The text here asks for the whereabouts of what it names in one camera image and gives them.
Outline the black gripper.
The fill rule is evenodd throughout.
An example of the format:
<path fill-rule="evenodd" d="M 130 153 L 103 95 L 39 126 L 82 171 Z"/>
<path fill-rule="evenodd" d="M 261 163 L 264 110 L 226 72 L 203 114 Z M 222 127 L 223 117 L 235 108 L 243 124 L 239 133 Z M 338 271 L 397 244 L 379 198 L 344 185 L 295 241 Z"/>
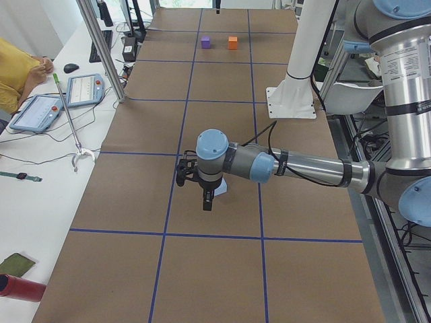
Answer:
<path fill-rule="evenodd" d="M 221 179 L 216 181 L 205 181 L 200 179 L 199 185 L 203 189 L 203 210 L 211 211 L 215 190 L 220 186 Z"/>

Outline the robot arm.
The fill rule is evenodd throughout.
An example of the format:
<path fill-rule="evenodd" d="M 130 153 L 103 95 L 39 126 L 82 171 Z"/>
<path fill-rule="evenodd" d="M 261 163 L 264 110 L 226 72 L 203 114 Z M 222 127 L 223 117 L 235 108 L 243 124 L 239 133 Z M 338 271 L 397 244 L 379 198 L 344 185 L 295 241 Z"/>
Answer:
<path fill-rule="evenodd" d="M 285 119 L 293 150 L 239 145 L 215 129 L 197 138 L 193 180 L 210 210 L 225 173 L 258 183 L 295 176 L 353 188 L 386 203 L 409 221 L 430 224 L 430 2 L 348 1 L 346 45 L 380 58 L 391 158 L 386 163 L 331 159 L 317 145 L 312 70 L 337 4 L 304 4 L 284 80 L 267 89 L 269 116 Z"/>

